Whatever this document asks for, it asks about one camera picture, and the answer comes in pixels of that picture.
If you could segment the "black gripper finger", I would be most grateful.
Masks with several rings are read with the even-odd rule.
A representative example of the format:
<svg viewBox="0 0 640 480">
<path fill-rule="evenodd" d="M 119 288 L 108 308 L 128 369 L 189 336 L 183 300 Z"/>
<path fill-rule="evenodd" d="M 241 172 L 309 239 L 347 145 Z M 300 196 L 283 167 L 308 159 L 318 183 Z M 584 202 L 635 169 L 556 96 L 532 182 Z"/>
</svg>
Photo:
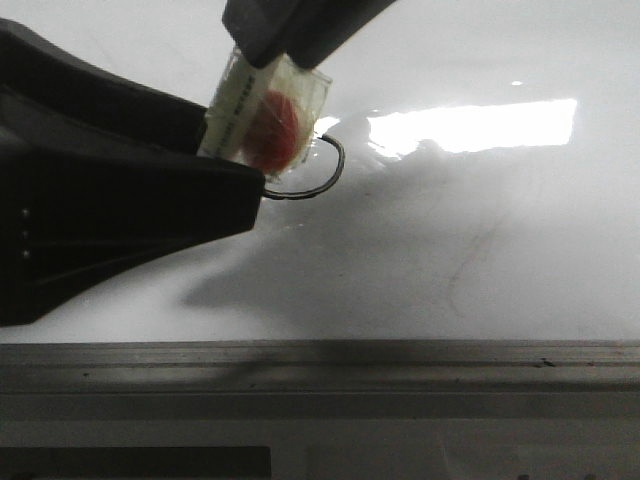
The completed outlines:
<svg viewBox="0 0 640 480">
<path fill-rule="evenodd" d="M 282 54 L 316 68 L 392 0 L 232 0 L 222 23 L 244 58 L 262 69 Z"/>
<path fill-rule="evenodd" d="M 1 23 L 1 322 L 251 229 L 257 170 L 200 157 L 204 110 Z"/>
</svg>

